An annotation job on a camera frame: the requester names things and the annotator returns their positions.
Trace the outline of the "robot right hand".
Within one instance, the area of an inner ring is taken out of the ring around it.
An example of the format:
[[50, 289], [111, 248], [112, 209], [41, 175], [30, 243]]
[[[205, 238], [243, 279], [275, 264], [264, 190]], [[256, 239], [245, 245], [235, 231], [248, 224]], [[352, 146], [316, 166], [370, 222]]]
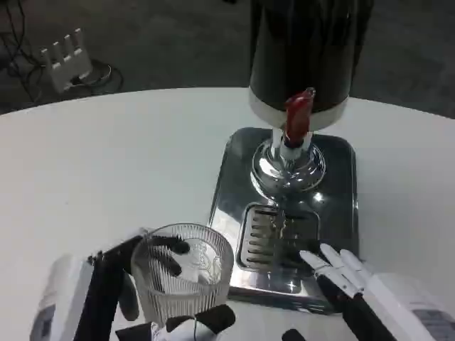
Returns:
[[299, 250], [357, 340], [453, 340], [454, 316], [415, 278], [371, 271], [347, 249]]

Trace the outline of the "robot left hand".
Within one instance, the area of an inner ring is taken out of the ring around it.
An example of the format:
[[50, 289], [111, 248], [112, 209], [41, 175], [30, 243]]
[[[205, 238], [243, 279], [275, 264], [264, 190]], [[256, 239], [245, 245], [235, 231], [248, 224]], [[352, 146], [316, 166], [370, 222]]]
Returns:
[[226, 303], [232, 247], [201, 224], [140, 229], [48, 276], [31, 340], [216, 340], [235, 323]]

